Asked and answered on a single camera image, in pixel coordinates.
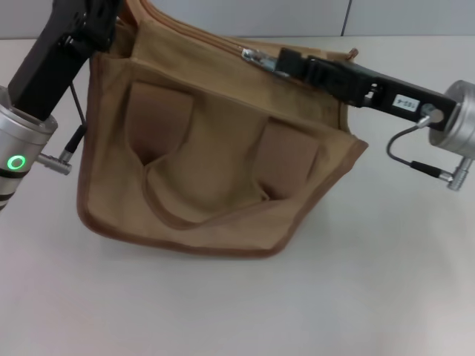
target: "silver cylinder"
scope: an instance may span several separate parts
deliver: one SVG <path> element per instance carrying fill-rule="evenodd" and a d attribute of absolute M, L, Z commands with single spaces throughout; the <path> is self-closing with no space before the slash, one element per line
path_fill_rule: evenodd
<path fill-rule="evenodd" d="M 459 104 L 443 132 L 430 130 L 430 143 L 475 159 L 475 85 L 459 80 L 445 93 Z"/>
<path fill-rule="evenodd" d="M 0 211 L 57 128 L 52 116 L 42 122 L 13 108 L 0 87 Z"/>

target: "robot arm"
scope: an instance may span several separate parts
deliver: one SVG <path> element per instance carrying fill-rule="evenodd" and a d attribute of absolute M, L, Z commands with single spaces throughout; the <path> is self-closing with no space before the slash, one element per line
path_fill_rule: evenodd
<path fill-rule="evenodd" d="M 357 108 L 372 108 L 416 124 L 395 135 L 387 153 L 398 162 L 448 182 L 449 189 L 460 190 L 475 159 L 475 85 L 455 82 L 442 95 L 434 91 L 385 76 L 352 62 L 334 62 L 283 48 L 278 58 L 256 50 L 243 50 L 243 58 L 278 76 L 323 90 Z M 428 126 L 430 143 L 462 156 L 453 173 L 421 162 L 408 162 L 394 156 L 396 139 Z"/>
<path fill-rule="evenodd" d="M 62 159 L 42 154 L 57 128 L 51 112 L 94 52 L 109 48 L 121 0 L 54 0 L 53 12 L 7 88 L 0 87 L 0 210 L 34 162 L 68 174 L 85 133 L 79 127 Z"/>

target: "zipper pull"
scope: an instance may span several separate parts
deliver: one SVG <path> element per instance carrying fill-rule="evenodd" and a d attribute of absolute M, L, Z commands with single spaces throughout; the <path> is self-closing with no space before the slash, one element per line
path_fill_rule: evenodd
<path fill-rule="evenodd" d="M 277 61 L 278 61 L 277 58 L 272 57 L 269 54 L 264 53 L 260 50 L 252 50 L 250 48 L 244 48 L 241 53 L 241 57 L 246 62 L 257 65 L 258 67 L 268 72 L 272 72 L 277 76 L 281 76 L 284 78 L 289 77 L 289 74 L 283 73 L 283 72 L 277 72 L 275 70 L 275 68 L 277 67 Z"/>

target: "canvas bag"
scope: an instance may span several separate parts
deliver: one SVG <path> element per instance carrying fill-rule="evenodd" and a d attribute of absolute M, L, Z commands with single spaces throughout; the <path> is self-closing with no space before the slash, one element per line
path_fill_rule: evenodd
<path fill-rule="evenodd" d="M 215 36 L 148 0 L 127 0 L 121 19 L 110 53 L 91 60 L 83 223 L 198 254 L 281 251 L 367 147 L 349 132 L 347 107 L 240 57 L 283 45 Z"/>

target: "green led ring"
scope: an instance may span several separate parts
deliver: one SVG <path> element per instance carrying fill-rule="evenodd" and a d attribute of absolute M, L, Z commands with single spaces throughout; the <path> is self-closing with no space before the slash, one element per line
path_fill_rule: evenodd
<path fill-rule="evenodd" d="M 15 165 L 15 161 L 17 160 L 20 160 L 20 164 L 19 165 Z M 19 170 L 21 167 L 23 167 L 25 165 L 25 163 L 27 162 L 27 159 L 24 158 L 23 156 L 13 156 L 11 157 L 8 162 L 7 162 L 7 167 L 9 169 L 11 169 L 12 171 L 17 171 Z"/>

